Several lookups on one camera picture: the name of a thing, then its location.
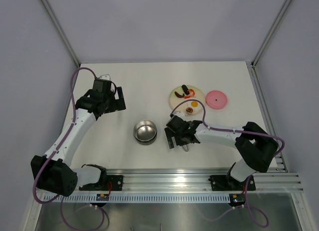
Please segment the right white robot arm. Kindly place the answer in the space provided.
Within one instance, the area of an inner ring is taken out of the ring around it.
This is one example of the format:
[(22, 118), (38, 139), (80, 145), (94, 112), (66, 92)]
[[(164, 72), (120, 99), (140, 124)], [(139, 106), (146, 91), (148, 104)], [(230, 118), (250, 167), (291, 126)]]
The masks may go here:
[(241, 159), (230, 167), (226, 175), (209, 178), (212, 190), (239, 191), (247, 188), (251, 175), (268, 171), (279, 148), (275, 138), (254, 122), (247, 122), (242, 127), (215, 127), (205, 121), (185, 121), (172, 115), (164, 131), (171, 149), (188, 144), (213, 143), (239, 152)]

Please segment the cream round plate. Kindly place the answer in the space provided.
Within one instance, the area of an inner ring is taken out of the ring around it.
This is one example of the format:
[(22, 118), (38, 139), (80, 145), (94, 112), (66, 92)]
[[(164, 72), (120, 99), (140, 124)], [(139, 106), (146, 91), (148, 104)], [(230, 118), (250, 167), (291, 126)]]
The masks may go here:
[(179, 94), (182, 94), (183, 93), (183, 90), (182, 90), (182, 87), (179, 86), (177, 88), (175, 88), (171, 94), (169, 95), (169, 98), (168, 98), (168, 103), (171, 107), (171, 109), (174, 109), (176, 108), (177, 105), (179, 105), (175, 111), (183, 111), (185, 113), (185, 116), (194, 116), (194, 115), (197, 115), (199, 113), (201, 113), (203, 111), (203, 108), (197, 112), (194, 112), (193, 115), (187, 115), (186, 112), (185, 112), (185, 109), (187, 108), (187, 101), (197, 101), (199, 103), (199, 101), (202, 103), (202, 104), (205, 104), (205, 95), (204, 93), (197, 87), (195, 86), (192, 86), (192, 85), (187, 85), (187, 87), (189, 89), (193, 89), (195, 91), (195, 96), (192, 97), (192, 98), (189, 98), (189, 99), (184, 99), (184, 98), (177, 98), (174, 94), (175, 91), (177, 91)]

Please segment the small noodle soup cup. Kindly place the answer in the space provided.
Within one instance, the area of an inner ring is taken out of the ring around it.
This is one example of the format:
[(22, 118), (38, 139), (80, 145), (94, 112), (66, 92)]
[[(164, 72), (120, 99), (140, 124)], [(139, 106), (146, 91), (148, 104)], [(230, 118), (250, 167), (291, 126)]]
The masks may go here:
[(187, 115), (193, 115), (194, 114), (194, 109), (192, 107), (187, 107), (185, 109), (185, 112)]

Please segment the round steel lunch box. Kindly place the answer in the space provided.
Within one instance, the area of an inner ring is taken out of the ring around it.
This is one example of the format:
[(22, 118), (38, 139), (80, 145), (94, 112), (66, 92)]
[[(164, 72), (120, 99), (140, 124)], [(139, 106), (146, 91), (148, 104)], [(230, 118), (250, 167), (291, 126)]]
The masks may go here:
[(150, 145), (157, 138), (157, 127), (150, 120), (141, 120), (133, 127), (133, 136), (141, 145)]

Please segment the pink steel tongs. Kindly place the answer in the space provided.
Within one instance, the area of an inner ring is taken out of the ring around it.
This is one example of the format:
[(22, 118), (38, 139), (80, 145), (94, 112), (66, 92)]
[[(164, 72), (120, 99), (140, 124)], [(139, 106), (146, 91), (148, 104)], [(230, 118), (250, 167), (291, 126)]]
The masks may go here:
[(184, 150), (185, 152), (189, 152), (189, 147), (188, 147), (188, 145), (183, 145), (182, 148), (183, 148), (183, 150)]

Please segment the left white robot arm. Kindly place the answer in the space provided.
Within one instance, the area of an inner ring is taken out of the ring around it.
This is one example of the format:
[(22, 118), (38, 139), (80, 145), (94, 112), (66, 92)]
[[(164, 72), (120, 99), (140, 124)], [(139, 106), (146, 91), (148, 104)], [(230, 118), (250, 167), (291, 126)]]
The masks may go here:
[(93, 87), (72, 102), (73, 116), (58, 139), (43, 156), (34, 156), (31, 169), (33, 189), (68, 197), (76, 188), (82, 191), (109, 191), (115, 187), (106, 168), (85, 164), (71, 169), (75, 152), (86, 133), (104, 114), (126, 109), (123, 90), (114, 82), (96, 78)]

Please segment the pink round lid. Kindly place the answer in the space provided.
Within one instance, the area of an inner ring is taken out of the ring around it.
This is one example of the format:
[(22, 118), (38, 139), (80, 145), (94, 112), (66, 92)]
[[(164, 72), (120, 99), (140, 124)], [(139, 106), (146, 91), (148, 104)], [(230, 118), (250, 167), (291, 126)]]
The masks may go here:
[(207, 106), (214, 110), (221, 110), (225, 108), (228, 103), (227, 96), (219, 90), (209, 91), (205, 99)]

